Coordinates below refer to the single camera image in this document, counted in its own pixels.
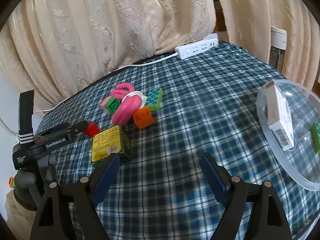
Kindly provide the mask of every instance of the orange lego block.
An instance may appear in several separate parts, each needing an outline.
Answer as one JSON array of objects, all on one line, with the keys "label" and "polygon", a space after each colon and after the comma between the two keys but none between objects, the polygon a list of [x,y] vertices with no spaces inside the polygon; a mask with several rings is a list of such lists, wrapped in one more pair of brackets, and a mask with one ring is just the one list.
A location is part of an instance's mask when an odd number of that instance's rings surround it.
[{"label": "orange lego block", "polygon": [[146,128],[149,125],[152,125],[155,120],[153,119],[151,112],[147,106],[138,109],[133,114],[133,120],[136,126],[141,130],[143,128]]}]

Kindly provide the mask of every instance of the clear plastic bowl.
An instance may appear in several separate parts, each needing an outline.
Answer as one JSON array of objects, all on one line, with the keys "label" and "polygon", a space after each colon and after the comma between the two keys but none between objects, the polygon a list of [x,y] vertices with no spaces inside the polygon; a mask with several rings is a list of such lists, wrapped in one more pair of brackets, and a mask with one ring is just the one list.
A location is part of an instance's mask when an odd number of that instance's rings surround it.
[{"label": "clear plastic bowl", "polygon": [[278,162],[301,187],[320,190],[320,155],[314,151],[310,128],[320,122],[320,99],[308,88],[289,80],[275,80],[291,110],[294,148],[283,151],[268,127],[266,84],[257,95],[257,113],[263,133]]}]

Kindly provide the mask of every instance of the blue plaid fabric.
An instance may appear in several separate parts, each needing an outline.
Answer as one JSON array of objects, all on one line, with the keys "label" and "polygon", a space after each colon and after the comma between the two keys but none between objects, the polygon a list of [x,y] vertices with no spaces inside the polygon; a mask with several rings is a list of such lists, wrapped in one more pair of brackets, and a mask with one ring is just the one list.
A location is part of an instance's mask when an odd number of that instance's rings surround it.
[{"label": "blue plaid fabric", "polygon": [[[215,201],[200,167],[210,152],[218,165],[246,182],[274,185],[295,236],[319,211],[319,193],[297,185],[276,161],[261,130],[256,96],[271,79],[284,77],[236,45],[180,60],[134,67],[109,77],[49,113],[39,131],[62,122],[88,120],[100,130],[112,125],[99,104],[118,83],[147,93],[164,91],[155,124],[127,126],[130,163],[121,165],[97,213],[111,239],[209,239],[224,208]],[[80,134],[56,151],[60,184],[90,175],[92,139]],[[75,208],[70,206],[78,238]],[[251,205],[246,205],[237,239],[243,239]]]}]

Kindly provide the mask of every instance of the white power cable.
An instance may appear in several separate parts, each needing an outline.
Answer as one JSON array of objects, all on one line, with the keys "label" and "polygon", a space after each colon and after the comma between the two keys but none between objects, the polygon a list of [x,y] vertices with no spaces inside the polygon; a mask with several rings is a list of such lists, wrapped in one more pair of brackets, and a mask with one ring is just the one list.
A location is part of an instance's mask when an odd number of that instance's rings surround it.
[{"label": "white power cable", "polygon": [[[163,57],[163,58],[161,58],[161,59],[157,59],[157,60],[152,61],[152,62],[149,62],[149,63],[143,63],[143,64],[137,64],[137,65],[135,65],[135,64],[126,65],[126,66],[122,66],[122,67],[120,67],[120,68],[118,68],[118,69],[116,69],[116,70],[119,70],[119,69],[122,69],[122,68],[125,68],[125,67],[148,66],[148,65],[151,65],[151,64],[154,64],[154,63],[157,63],[157,62],[166,60],[166,59],[168,59],[168,58],[175,57],[175,56],[177,56],[177,55],[178,55],[178,53],[174,53],[174,54],[171,54],[171,55],[169,55],[169,56],[167,56],[167,57]],[[66,101],[67,99],[69,99],[69,98],[64,99],[63,101],[61,101],[59,104],[57,104],[57,105],[56,105],[54,108],[52,108],[52,109],[48,109],[48,110],[33,110],[33,111],[34,111],[34,112],[48,112],[48,111],[52,111],[52,110],[54,110],[57,106],[59,106],[60,104],[62,104],[64,101]]]},{"label": "white power cable", "polygon": [[122,67],[120,67],[120,68],[118,68],[118,69],[122,69],[122,68],[125,68],[125,67],[140,67],[140,66],[142,67],[142,66],[148,66],[148,65],[151,65],[151,64],[154,64],[154,63],[157,63],[157,62],[160,62],[160,61],[169,59],[169,58],[171,58],[171,57],[175,57],[175,56],[177,56],[177,55],[178,55],[178,53],[173,53],[173,54],[171,54],[171,55],[169,55],[169,56],[167,56],[167,57],[163,57],[163,58],[161,58],[161,59],[157,59],[157,60],[151,61],[151,62],[149,62],[149,63],[143,63],[143,64],[138,64],[138,65],[131,64],[131,65],[122,66]]},{"label": "white power cable", "polygon": [[18,137],[18,133],[12,131],[5,123],[4,121],[0,118],[0,125],[2,126],[2,128],[9,134],[15,136],[15,137]]},{"label": "white power cable", "polygon": [[62,100],[59,104],[57,104],[54,108],[52,108],[52,109],[48,109],[48,110],[33,110],[34,112],[48,112],[48,111],[52,111],[52,110],[54,110],[58,105],[60,105],[60,104],[62,104],[64,101],[66,101],[67,99],[69,99],[69,98],[66,98],[66,99],[64,99],[64,100]]}]

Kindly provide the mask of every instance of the pink toy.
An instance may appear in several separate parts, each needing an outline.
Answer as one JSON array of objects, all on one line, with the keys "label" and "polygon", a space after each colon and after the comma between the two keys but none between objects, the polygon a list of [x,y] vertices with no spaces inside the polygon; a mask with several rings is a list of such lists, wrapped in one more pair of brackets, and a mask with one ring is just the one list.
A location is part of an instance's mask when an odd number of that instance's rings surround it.
[{"label": "pink toy", "polygon": [[104,105],[109,101],[111,97],[106,97],[105,100],[102,101],[102,103],[100,104],[101,108],[103,109],[103,111],[105,111],[107,114],[109,114],[109,111],[104,107]]},{"label": "pink toy", "polygon": [[135,89],[130,83],[121,83],[116,85],[116,89],[112,90],[110,95],[118,100],[122,100],[127,94]]},{"label": "pink toy", "polygon": [[115,111],[111,121],[115,124],[122,123],[127,125],[130,118],[139,109],[141,102],[141,98],[137,95],[127,97]]}]

